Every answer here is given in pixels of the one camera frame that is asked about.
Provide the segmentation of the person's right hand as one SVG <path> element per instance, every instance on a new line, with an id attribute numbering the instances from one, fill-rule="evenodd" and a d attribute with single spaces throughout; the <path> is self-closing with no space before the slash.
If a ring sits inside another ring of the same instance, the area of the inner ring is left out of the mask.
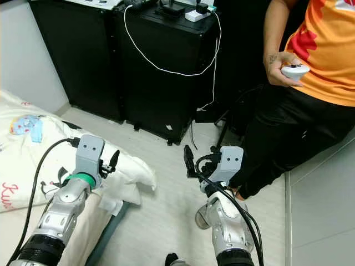
<path id="1" fill-rule="evenodd" d="M 300 59 L 289 52 L 273 52 L 263 56 L 268 82 L 277 86 L 302 86 L 299 81 L 287 78 L 281 73 L 282 66 L 286 64 L 300 64 Z"/>

